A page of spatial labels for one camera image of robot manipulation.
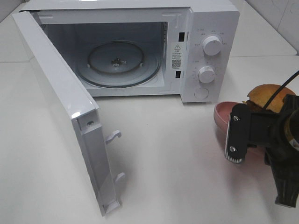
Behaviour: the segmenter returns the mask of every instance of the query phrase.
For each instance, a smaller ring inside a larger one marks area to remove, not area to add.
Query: microwave
[[[239,12],[228,0],[31,0],[13,15],[49,109],[81,149],[102,215],[120,206],[93,97],[216,101]]]

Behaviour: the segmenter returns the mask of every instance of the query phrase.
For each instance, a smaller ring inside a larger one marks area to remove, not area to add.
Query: turntable plate
[[[150,45],[114,41],[83,50],[79,75],[88,83],[109,88],[123,88],[146,82],[160,68],[159,55]]]

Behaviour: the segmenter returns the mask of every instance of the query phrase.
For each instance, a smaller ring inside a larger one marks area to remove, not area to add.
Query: open microwave door
[[[74,135],[86,164],[100,211],[104,216],[117,208],[99,106],[61,57],[29,12],[13,15],[49,108],[65,136]]]

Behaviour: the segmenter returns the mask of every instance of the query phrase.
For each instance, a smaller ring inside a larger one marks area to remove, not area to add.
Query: bread bun
[[[250,101],[252,101],[260,107],[263,107],[279,87],[280,85],[276,84],[259,85],[253,90],[251,90],[247,96],[249,97]],[[285,87],[272,100],[267,109],[275,113],[279,113],[284,105],[283,99],[285,98],[286,94],[296,95],[292,90]]]

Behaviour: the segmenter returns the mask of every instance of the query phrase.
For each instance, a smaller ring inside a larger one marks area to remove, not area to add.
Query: white knob
[[[210,66],[202,67],[198,71],[198,78],[202,83],[210,83],[215,79],[215,71]]]
[[[209,56],[218,54],[221,51],[221,46],[222,42],[216,36],[208,36],[203,41],[204,52]]]

